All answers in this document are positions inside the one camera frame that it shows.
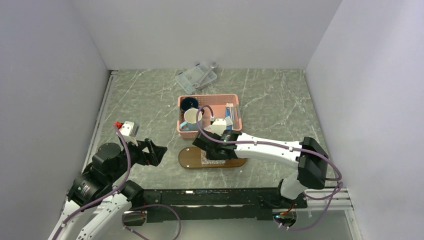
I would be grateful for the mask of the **clear acrylic toothbrush holder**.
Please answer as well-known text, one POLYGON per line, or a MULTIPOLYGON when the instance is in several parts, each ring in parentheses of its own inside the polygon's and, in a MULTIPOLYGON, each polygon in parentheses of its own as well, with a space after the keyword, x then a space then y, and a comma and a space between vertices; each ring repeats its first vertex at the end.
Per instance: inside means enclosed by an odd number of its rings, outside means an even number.
POLYGON ((226 160, 211 160, 207 158, 207 152, 204 150, 201 150, 200 163, 202 166, 222 166, 226 163, 226 160))

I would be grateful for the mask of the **pink plastic basket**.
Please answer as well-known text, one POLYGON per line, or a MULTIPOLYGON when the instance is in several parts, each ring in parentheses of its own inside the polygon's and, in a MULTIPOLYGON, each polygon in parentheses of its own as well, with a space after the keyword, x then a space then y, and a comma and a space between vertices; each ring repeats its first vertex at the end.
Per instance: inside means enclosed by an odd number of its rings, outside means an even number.
POLYGON ((240 118, 242 123, 242 116, 239 105, 239 98, 236 94, 205 94, 205 95, 182 95, 177 100, 177 107, 179 108, 179 119, 177 120, 176 130, 183 139, 194 139, 197 131, 181 131, 179 129, 180 124, 184 121, 183 114, 180 109, 181 100, 186 97, 193 97, 199 101, 200 107, 203 105, 209 105, 212 108, 214 119, 222 118, 226 116, 226 103, 237 104, 240 112, 240 118))

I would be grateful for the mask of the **light blue mug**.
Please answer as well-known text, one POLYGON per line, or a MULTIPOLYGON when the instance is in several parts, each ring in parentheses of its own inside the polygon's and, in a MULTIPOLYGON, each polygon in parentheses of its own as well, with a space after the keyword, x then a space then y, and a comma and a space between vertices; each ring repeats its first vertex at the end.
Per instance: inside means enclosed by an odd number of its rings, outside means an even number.
POLYGON ((202 117, 203 113, 199 112, 197 108, 191 108, 184 112, 183 118, 184 121, 179 125, 179 129, 183 132, 189 132, 189 131, 198 131, 199 127, 202 126, 202 117))

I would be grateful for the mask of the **dark blue mug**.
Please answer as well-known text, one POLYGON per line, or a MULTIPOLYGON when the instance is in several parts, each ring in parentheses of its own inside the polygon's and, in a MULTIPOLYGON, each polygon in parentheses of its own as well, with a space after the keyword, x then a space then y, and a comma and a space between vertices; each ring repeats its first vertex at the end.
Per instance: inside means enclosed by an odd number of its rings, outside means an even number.
POLYGON ((180 102, 180 110, 181 113, 184 114, 186 111, 190 109, 199 109, 200 103, 199 101, 194 97, 185 97, 180 102))

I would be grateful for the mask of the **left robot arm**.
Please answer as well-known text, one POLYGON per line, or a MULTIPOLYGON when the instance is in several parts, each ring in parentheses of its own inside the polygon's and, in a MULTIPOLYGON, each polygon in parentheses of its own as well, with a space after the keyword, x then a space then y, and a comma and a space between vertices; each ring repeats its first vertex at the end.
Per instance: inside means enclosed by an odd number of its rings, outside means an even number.
POLYGON ((66 195, 50 240, 96 240, 112 219, 145 203, 144 189, 132 180, 134 165, 157 167, 168 148, 143 141, 104 143, 66 195))

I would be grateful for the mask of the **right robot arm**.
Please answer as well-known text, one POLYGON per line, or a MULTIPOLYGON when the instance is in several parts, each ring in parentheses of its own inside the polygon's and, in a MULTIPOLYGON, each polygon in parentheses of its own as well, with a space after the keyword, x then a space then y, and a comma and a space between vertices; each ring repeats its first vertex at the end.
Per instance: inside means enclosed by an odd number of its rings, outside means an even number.
POLYGON ((275 194, 276 203, 289 207, 308 189, 326 186, 328 155, 311 137, 302 141, 277 141, 255 137, 238 130, 224 130, 221 135, 199 131, 192 144, 206 152, 209 160, 258 159, 290 167, 294 172, 284 178, 275 194))

